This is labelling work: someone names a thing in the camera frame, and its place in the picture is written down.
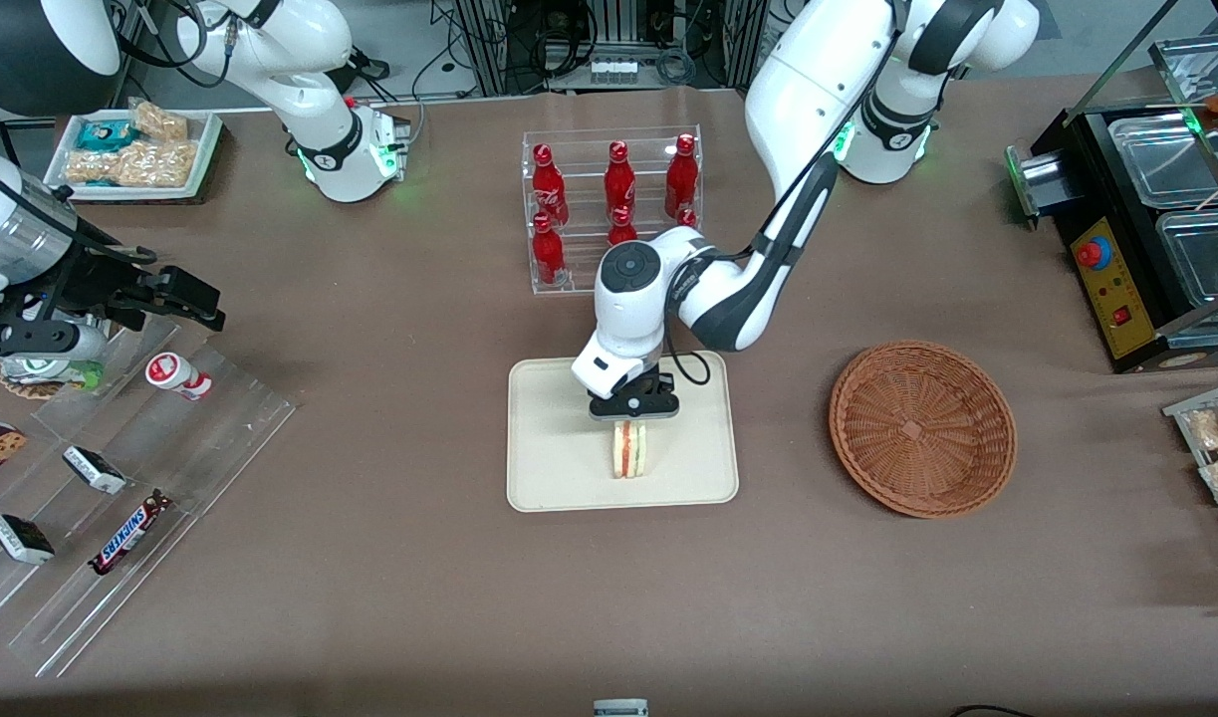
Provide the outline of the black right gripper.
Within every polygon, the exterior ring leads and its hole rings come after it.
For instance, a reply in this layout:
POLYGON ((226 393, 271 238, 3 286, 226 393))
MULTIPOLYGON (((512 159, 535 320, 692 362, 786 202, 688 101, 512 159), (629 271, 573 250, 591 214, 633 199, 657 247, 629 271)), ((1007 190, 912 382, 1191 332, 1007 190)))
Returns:
POLYGON ((34 280, 0 282, 0 359, 93 359, 107 338, 89 317, 143 327, 149 313, 218 334, 227 324, 218 306, 220 291, 180 267, 62 262, 34 280))

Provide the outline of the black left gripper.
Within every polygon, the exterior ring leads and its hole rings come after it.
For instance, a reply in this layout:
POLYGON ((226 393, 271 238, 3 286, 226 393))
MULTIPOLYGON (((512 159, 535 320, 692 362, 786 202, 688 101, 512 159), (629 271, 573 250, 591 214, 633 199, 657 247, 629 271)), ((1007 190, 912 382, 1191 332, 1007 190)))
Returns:
POLYGON ((676 416, 680 400, 678 396, 675 394, 672 372, 663 372, 658 368, 650 368, 636 379, 619 383, 609 398, 592 396, 590 418, 596 419, 596 421, 618 421, 620 419, 619 407, 646 407, 646 418, 648 419, 676 416))

